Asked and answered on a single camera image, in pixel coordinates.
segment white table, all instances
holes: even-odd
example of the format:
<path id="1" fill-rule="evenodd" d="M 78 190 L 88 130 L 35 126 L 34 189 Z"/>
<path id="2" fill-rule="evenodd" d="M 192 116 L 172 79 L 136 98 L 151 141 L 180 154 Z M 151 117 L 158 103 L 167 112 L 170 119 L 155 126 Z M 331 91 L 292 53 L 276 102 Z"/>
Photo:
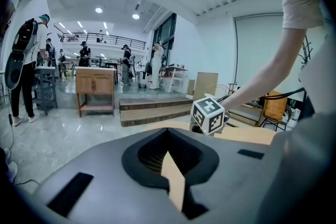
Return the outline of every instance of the white table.
<path id="1" fill-rule="evenodd" d="M 171 76 L 171 81 L 169 83 L 168 92 L 172 92 L 174 80 L 182 81 L 182 88 L 183 88 L 184 79 L 185 79 L 185 71 L 188 71 L 188 70 L 182 67 L 177 67 L 177 66 L 164 67 L 160 69 L 160 81 L 162 79 L 162 72 L 173 72 Z M 175 77 L 176 72 L 182 72 L 182 77 L 178 77 L 178 78 Z"/>

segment stairs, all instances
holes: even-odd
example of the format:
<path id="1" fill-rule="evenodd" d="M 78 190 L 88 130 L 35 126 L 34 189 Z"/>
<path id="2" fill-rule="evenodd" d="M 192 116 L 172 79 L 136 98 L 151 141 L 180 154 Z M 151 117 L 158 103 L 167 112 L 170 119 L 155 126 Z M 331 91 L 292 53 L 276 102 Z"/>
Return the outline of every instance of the stairs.
<path id="1" fill-rule="evenodd" d="M 135 126 L 169 120 L 190 114 L 188 98 L 120 99 L 121 126 Z"/>

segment cabinet door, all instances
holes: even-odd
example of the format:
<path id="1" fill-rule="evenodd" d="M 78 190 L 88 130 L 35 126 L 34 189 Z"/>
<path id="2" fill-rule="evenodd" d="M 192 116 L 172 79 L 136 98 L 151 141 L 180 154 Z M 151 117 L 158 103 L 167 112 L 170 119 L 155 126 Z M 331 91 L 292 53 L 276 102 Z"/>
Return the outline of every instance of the cabinet door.
<path id="1" fill-rule="evenodd" d="M 76 92 L 93 93 L 93 77 L 91 75 L 76 74 Z"/>
<path id="2" fill-rule="evenodd" d="M 113 89 L 113 80 L 111 75 L 94 75 L 94 92 L 96 94 L 111 94 Z"/>

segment glossy floor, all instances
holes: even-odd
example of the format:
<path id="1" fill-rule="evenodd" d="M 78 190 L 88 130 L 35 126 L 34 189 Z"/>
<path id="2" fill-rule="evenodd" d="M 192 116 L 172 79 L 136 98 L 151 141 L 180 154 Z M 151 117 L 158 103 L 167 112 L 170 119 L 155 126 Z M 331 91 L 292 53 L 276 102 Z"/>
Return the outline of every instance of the glossy floor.
<path id="1" fill-rule="evenodd" d="M 141 132 L 147 126 L 121 127 L 119 110 L 115 110 L 115 117 L 106 113 L 86 113 L 79 118 L 75 109 L 52 109 L 48 116 L 39 113 L 40 118 L 29 123 L 24 106 L 21 106 L 20 115 L 26 120 L 13 127 L 11 160 L 18 165 L 16 184 L 29 179 L 42 182 L 90 147 Z M 189 122 L 190 116 L 174 121 Z M 0 125 L 0 145 L 10 147 L 13 136 L 6 108 L 0 111 Z M 32 193 L 37 184 L 29 182 L 20 187 Z"/>

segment round ceiling light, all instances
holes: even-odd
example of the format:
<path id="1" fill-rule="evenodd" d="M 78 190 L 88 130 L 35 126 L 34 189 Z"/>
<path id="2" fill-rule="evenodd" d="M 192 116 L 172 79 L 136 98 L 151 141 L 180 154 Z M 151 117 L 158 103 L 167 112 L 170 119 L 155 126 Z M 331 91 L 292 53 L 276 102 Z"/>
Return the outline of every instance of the round ceiling light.
<path id="1" fill-rule="evenodd" d="M 135 19 L 135 20 L 139 20 L 139 19 L 140 19 L 139 14 L 136 14 L 136 13 L 134 13 L 134 14 L 132 15 L 132 17 L 133 17 L 133 19 Z"/>
<path id="2" fill-rule="evenodd" d="M 102 12 L 103 10 L 100 7 L 96 8 L 96 13 L 102 13 Z"/>

